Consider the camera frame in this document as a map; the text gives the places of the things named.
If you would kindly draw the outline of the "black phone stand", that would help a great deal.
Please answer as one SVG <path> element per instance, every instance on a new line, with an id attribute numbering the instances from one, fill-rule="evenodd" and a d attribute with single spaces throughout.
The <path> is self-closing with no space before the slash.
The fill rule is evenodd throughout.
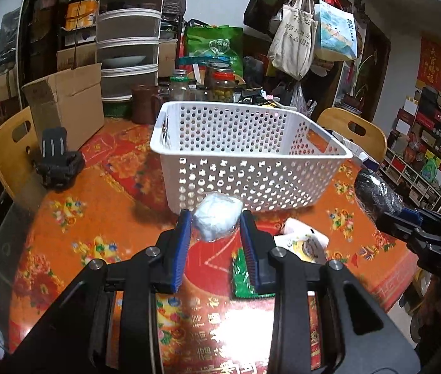
<path id="1" fill-rule="evenodd" d="M 47 189 L 61 191 L 71 187 L 85 166 L 82 153 L 68 150 L 66 142 L 64 127 L 48 128 L 42 133 L 41 160 L 35 170 Z"/>

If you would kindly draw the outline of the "left wooden chair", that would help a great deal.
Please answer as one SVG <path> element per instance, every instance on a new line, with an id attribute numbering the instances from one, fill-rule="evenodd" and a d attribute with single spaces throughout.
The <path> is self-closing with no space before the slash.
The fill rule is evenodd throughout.
<path id="1" fill-rule="evenodd" d="M 33 181 L 40 147 L 29 107 L 0 126 L 0 182 L 12 200 L 18 200 Z"/>

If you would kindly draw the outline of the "green crinkly plastic bag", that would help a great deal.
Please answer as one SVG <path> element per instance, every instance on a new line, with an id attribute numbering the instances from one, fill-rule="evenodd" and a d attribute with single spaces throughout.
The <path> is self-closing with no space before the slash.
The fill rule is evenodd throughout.
<path id="1" fill-rule="evenodd" d="M 243 249 L 240 247 L 232 254 L 231 288 L 233 297 L 239 300 L 263 299 L 274 297 L 274 294 L 257 294 L 252 286 L 247 271 Z"/>

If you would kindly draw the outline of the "brown cardboard box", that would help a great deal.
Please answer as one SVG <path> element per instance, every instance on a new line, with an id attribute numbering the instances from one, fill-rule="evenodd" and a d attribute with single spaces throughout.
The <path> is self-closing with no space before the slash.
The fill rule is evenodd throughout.
<path id="1" fill-rule="evenodd" d="M 66 129 L 66 147 L 79 150 L 104 126 L 99 63 L 66 69 L 22 86 L 38 140 L 46 129 Z"/>

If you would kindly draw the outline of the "white blue paper bag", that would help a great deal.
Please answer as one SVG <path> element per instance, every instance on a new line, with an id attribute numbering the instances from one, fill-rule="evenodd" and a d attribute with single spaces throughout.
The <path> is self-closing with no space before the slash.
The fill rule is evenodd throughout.
<path id="1" fill-rule="evenodd" d="M 377 161 L 369 156 L 369 154 L 365 152 L 365 150 L 363 150 L 359 145 L 353 143 L 351 140 L 345 138 L 335 131 L 332 132 L 332 135 L 337 138 L 337 140 L 341 142 L 348 150 L 351 151 L 355 164 L 370 171 L 378 170 L 379 164 L 377 163 Z"/>

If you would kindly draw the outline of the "small white soft pack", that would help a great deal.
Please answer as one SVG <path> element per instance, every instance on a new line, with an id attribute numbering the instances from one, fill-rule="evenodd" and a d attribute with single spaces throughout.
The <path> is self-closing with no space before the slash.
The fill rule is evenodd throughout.
<path id="1" fill-rule="evenodd" d="M 231 234 L 243 211 L 243 201 L 223 193 L 209 193 L 193 213 L 193 226 L 202 242 L 216 242 Z"/>

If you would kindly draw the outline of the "green lid glass jar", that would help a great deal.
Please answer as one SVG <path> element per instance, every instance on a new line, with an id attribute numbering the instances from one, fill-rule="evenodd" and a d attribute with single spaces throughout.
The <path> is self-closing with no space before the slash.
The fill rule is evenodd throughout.
<path id="1" fill-rule="evenodd" d="M 191 91 L 187 75 L 176 74 L 170 78 L 170 97 L 174 101 L 189 101 Z"/>

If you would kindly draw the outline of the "beige canvas tote bag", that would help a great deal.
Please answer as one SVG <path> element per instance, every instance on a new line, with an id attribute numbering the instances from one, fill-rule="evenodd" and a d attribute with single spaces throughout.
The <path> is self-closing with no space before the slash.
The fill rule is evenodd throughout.
<path id="1" fill-rule="evenodd" d="M 313 63 L 317 26 L 314 0 L 284 4 L 281 23 L 268 52 L 272 66 L 301 81 Z"/>

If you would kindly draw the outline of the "red lid olive jar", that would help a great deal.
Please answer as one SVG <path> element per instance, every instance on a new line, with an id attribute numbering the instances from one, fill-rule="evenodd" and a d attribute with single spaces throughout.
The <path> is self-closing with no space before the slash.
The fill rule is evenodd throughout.
<path id="1" fill-rule="evenodd" d="M 213 73 L 213 100 L 232 103 L 237 87 L 235 75 L 232 72 L 216 71 Z"/>

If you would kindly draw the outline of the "wooden chair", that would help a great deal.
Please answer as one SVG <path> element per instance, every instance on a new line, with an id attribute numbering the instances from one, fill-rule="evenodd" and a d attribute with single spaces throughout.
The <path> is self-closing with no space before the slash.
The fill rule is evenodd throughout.
<path id="1" fill-rule="evenodd" d="M 325 109 L 318 118 L 318 124 L 351 140 L 378 163 L 383 161 L 387 151 L 387 138 L 375 124 L 337 107 Z"/>
<path id="2" fill-rule="evenodd" d="M 12 200 L 18 200 L 33 181 L 40 147 L 29 107 L 0 126 L 0 182 Z"/>

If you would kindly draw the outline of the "white stacked drawer tower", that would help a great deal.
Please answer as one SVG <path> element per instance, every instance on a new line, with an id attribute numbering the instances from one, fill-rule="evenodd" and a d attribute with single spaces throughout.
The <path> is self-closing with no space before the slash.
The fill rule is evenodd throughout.
<path id="1" fill-rule="evenodd" d="M 156 85 L 163 0 L 99 0 L 96 60 L 104 102 L 132 99 L 138 85 Z"/>

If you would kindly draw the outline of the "red wall banner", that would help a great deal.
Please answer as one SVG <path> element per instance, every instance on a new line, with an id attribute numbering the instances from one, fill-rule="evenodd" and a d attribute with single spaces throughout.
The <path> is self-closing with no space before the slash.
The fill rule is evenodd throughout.
<path id="1" fill-rule="evenodd" d="M 436 38 L 421 36 L 416 85 L 441 93 L 441 41 Z"/>

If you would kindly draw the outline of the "right wooden chair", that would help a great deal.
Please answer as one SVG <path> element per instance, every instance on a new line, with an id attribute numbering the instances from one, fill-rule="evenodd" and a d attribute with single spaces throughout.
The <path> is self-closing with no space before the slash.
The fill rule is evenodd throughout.
<path id="1" fill-rule="evenodd" d="M 383 161 L 387 151 L 387 138 L 375 124 L 337 107 L 325 109 L 318 118 L 318 124 L 351 140 L 378 163 Z"/>

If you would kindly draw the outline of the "green shopping bag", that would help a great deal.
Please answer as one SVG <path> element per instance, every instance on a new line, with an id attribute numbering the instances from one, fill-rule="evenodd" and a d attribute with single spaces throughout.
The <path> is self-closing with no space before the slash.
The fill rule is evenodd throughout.
<path id="1" fill-rule="evenodd" d="M 228 58 L 233 72 L 243 76 L 243 28 L 189 26 L 185 37 L 187 56 Z"/>

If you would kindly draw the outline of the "black soft bundle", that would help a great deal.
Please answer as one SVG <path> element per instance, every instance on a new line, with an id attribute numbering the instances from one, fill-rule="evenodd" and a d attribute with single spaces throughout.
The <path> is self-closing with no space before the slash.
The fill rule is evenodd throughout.
<path id="1" fill-rule="evenodd" d="M 384 213 L 399 215 L 403 210 L 400 196 L 369 169 L 361 169 L 354 182 L 354 191 L 362 210 L 376 222 Z"/>

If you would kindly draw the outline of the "blue illustrated paper bag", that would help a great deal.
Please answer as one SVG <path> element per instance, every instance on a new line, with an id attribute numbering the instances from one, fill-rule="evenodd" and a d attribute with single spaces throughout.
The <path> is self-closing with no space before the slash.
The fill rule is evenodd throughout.
<path id="1" fill-rule="evenodd" d="M 318 29 L 316 56 L 326 62 L 357 59 L 357 30 L 354 15 L 321 0 L 315 5 Z"/>

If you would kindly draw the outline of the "white perforated plastic basket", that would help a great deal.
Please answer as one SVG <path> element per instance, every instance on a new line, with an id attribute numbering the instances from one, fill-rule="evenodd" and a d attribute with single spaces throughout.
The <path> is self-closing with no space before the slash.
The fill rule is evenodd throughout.
<path id="1" fill-rule="evenodd" d="M 209 101 L 169 101 L 154 125 L 168 206 L 193 210 L 210 193 L 252 212 L 314 205 L 352 152 L 299 112 Z"/>

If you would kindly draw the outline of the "white shelf with boxes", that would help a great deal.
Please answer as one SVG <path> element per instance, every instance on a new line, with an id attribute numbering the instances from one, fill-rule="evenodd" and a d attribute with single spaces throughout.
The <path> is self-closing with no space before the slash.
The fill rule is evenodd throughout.
<path id="1" fill-rule="evenodd" d="M 398 111 L 378 175 L 407 204 L 441 209 L 441 95 L 423 87 Z"/>

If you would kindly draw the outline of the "brown plastic mug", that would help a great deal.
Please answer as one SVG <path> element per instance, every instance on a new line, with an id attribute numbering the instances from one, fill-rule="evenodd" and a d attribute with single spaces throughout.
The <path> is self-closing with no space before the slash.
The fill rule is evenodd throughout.
<path id="1" fill-rule="evenodd" d="M 154 125 L 167 95 L 155 85 L 137 85 L 132 89 L 132 117 L 137 125 Z"/>

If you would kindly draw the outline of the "white printed packet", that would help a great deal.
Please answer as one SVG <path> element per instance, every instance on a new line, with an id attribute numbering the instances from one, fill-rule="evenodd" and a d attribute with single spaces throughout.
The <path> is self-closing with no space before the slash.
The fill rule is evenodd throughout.
<path id="1" fill-rule="evenodd" d="M 304 262 L 325 264 L 329 239 L 318 230 L 297 219 L 287 219 L 275 236 L 275 244 L 293 252 Z"/>

